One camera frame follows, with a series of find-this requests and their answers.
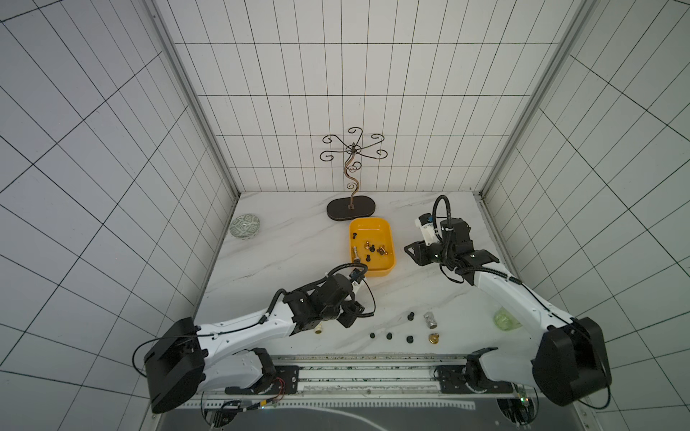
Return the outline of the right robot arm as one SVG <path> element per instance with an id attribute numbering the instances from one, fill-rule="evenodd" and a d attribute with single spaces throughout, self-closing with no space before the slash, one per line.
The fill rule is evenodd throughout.
<path id="1" fill-rule="evenodd" d="M 449 269 L 453 281 L 485 292 L 528 332 L 514 346 L 486 347 L 466 358 L 464 379 L 474 393 L 493 383 L 522 384 L 548 400 L 567 406 L 601 390 L 609 390 L 612 375 L 603 330 L 589 318 L 577 319 L 551 305 L 508 272 L 492 253 L 474 248 L 470 226 L 461 218 L 438 222 L 426 213 L 416 226 L 422 240 L 405 246 L 419 266 Z"/>

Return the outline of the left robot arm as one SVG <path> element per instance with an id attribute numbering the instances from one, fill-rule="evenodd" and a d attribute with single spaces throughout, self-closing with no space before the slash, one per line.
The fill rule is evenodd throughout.
<path id="1" fill-rule="evenodd" d="M 367 272 L 363 264 L 343 264 L 303 287 L 278 290 L 264 311 L 221 323 L 177 321 L 145 343 L 149 350 L 139 373 L 147 379 L 151 411 L 172 411 L 204 391 L 266 391 L 277 372 L 264 344 L 310 332 L 324 321 L 349 328 L 368 318 L 356 299 Z"/>

